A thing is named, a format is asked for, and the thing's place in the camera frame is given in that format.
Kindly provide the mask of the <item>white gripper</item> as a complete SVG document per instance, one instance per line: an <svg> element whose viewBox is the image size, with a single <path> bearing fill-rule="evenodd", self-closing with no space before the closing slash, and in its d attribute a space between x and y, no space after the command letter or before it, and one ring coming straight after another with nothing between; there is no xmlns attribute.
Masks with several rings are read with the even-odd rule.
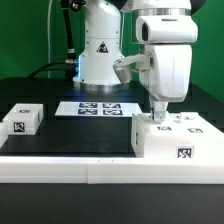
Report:
<svg viewBox="0 0 224 224"><path fill-rule="evenodd" d="M144 45L144 64L140 82L157 101L152 118L163 122L167 102L182 102L189 85L192 48L198 28L190 16L139 16L136 38Z"/></svg>

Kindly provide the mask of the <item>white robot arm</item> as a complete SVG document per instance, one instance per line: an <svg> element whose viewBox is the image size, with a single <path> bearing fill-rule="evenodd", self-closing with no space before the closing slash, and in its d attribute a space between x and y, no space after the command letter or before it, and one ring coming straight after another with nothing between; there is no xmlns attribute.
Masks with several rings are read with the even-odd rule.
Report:
<svg viewBox="0 0 224 224"><path fill-rule="evenodd" d="M73 82L91 90L111 89L132 79L135 64L140 83L149 91L152 119L162 122L170 102L185 99L191 70L191 44L198 27L192 20L206 0L60 0ZM69 12L85 10L85 48L76 54ZM134 56L120 49L120 13L132 16Z"/></svg>

